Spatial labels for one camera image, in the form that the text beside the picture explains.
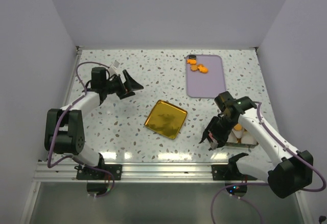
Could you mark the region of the green cookie tin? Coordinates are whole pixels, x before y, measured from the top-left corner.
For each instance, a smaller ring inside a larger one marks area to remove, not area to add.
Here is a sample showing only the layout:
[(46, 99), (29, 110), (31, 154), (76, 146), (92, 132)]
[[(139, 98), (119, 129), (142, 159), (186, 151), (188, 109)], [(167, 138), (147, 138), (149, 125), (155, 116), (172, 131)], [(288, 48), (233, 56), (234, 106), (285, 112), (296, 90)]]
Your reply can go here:
[(249, 148), (253, 148), (256, 147), (258, 145), (258, 142), (256, 141), (256, 145), (246, 145), (246, 144), (242, 144), (241, 143), (241, 139), (237, 139), (235, 137), (235, 135), (233, 134), (233, 132), (230, 132), (229, 136), (228, 136), (228, 140), (226, 142), (227, 146), (234, 146), (234, 147), (249, 147)]

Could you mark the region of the metal tongs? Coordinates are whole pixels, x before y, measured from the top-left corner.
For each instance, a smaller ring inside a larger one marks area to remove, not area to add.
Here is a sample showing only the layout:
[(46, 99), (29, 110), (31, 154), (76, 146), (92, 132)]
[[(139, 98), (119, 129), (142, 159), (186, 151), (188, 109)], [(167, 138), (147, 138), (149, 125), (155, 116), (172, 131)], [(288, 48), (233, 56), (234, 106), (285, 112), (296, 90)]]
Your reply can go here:
[(210, 141), (209, 142), (209, 151), (213, 151), (219, 147), (219, 143), (217, 141)]

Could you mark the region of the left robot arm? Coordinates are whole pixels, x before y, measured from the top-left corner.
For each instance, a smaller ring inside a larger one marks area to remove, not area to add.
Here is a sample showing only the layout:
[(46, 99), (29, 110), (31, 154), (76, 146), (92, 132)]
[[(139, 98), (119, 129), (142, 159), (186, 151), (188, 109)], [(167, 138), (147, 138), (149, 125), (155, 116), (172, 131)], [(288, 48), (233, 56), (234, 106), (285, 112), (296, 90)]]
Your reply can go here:
[(106, 166), (102, 154), (85, 144), (83, 118), (102, 105), (108, 95), (116, 94), (119, 99), (125, 99), (134, 96), (143, 86), (126, 70), (119, 75), (113, 67), (98, 64), (92, 68), (91, 79), (83, 88), (84, 92), (75, 101), (47, 112), (44, 137), (47, 167), (71, 158), (87, 167), (89, 175), (98, 180), (106, 175)]

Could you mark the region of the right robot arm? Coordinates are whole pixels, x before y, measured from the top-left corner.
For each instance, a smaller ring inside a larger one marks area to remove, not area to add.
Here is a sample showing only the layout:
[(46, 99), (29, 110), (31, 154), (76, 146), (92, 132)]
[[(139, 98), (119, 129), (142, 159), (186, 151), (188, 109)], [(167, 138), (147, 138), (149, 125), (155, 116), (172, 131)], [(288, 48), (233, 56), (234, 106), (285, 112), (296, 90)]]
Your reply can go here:
[(235, 125), (240, 124), (268, 155), (271, 166), (254, 163), (248, 153), (240, 153), (228, 161), (228, 175), (240, 179), (250, 175), (264, 181), (280, 198), (285, 198), (312, 183), (313, 156), (299, 151), (261, 116), (259, 106), (249, 97), (235, 99), (225, 91), (215, 98), (221, 111), (204, 129), (201, 141), (207, 140), (210, 150), (226, 145)]

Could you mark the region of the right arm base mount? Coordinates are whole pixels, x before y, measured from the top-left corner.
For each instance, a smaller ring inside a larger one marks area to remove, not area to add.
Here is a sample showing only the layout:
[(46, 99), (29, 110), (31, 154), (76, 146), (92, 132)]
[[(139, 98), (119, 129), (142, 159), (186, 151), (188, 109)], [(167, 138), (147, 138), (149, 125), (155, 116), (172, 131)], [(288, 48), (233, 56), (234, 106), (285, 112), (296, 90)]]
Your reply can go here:
[(249, 156), (248, 153), (240, 153), (232, 156), (228, 159), (227, 164), (213, 164), (212, 178), (214, 181), (245, 181), (245, 180), (257, 180), (257, 178), (240, 173), (237, 167), (237, 161), (243, 157)]

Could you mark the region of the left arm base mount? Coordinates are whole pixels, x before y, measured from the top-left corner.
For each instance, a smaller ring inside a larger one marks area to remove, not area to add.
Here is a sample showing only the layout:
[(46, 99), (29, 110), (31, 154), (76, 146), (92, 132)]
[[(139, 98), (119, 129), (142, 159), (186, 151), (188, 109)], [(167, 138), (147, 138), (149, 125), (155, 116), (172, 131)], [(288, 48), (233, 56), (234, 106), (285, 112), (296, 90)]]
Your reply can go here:
[(77, 171), (77, 180), (117, 180), (121, 179), (123, 166), (121, 164), (105, 164), (103, 169), (91, 169), (86, 166), (78, 165), (74, 169)]

